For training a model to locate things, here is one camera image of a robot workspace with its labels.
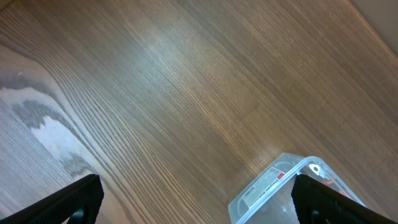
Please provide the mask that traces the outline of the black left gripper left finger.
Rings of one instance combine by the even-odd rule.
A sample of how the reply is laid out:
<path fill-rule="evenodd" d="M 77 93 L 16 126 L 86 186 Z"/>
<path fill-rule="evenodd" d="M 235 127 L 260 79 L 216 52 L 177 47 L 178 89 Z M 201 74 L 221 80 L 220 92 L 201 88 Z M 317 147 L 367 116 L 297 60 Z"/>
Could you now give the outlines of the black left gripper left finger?
<path fill-rule="evenodd" d="M 100 177 L 89 174 L 33 205 L 1 220 L 1 224 L 94 224 L 104 199 Z"/>

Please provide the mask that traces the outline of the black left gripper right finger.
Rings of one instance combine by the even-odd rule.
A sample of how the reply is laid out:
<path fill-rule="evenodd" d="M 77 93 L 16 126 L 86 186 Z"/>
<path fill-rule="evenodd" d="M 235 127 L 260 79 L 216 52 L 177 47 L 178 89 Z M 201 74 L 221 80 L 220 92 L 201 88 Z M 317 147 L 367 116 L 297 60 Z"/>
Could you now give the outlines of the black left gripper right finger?
<path fill-rule="evenodd" d="M 397 224 L 305 174 L 291 196 L 300 224 Z"/>

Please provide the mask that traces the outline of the orange black pliers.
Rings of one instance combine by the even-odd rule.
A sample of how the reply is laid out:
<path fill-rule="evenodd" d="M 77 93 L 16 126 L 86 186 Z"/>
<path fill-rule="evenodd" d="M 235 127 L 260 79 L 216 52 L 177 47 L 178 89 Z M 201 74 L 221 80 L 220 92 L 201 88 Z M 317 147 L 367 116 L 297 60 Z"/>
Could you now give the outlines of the orange black pliers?
<path fill-rule="evenodd" d="M 341 195 L 346 196 L 345 191 L 341 188 L 341 184 L 335 175 L 329 174 L 327 170 L 318 164 L 310 164 L 309 168 L 315 173 L 315 179 L 329 188 L 339 192 Z"/>

